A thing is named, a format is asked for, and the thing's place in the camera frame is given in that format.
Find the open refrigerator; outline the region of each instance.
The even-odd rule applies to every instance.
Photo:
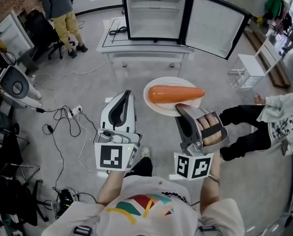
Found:
[[[124,0],[128,37],[171,40],[228,59],[250,13],[223,0]]]

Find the white plate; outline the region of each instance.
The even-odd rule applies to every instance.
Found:
[[[148,98],[148,91],[152,86],[156,86],[156,85],[169,85],[169,86],[181,86],[181,87],[192,87],[192,88],[195,88],[195,86],[189,81],[186,81],[178,77],[161,77],[151,81],[144,88],[143,97],[146,104],[157,113],[160,113],[164,116],[177,117],[177,116],[180,116],[180,114],[177,112],[175,108],[175,106],[178,103],[184,103],[194,108],[198,108],[200,106],[202,97],[198,99],[194,99],[194,100],[187,100],[187,101],[174,102],[174,103],[153,103]]]

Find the bracelet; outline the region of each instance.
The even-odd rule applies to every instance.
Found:
[[[217,182],[219,184],[219,186],[221,186],[221,181],[219,178],[209,174],[209,178],[211,178],[213,181]]]

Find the door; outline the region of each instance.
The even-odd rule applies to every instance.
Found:
[[[6,45],[7,51],[13,53],[16,59],[34,47],[13,10],[0,23],[0,39]]]
[[[250,13],[223,0],[189,0],[182,44],[228,59]]]

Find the carrot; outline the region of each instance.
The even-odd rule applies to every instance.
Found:
[[[148,91],[148,98],[153,103],[173,103],[200,98],[205,95],[201,88],[157,85]]]

